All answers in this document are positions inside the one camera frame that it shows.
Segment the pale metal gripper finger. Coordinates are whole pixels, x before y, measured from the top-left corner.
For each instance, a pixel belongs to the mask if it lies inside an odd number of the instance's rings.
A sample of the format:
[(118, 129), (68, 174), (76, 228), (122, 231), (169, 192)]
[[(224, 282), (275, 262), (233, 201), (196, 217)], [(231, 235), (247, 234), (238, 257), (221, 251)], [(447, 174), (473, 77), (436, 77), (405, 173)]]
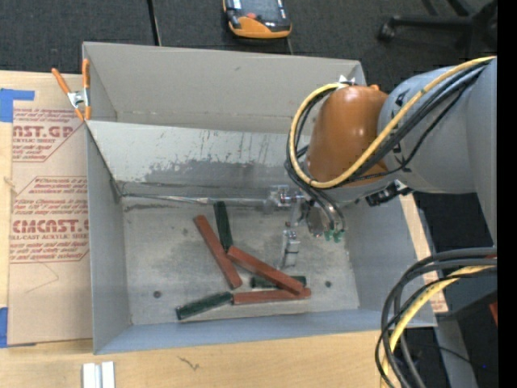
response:
[(304, 198), (304, 195), (296, 188), (271, 186), (263, 205), (263, 212), (271, 214), (275, 211), (290, 210), (295, 213), (299, 210)]
[(298, 210), (295, 207), (292, 207), (289, 218), (285, 222), (285, 227), (283, 229), (282, 249), (279, 261), (279, 267), (281, 269), (293, 268), (296, 266), (300, 247), (300, 240), (297, 235), (297, 212)]

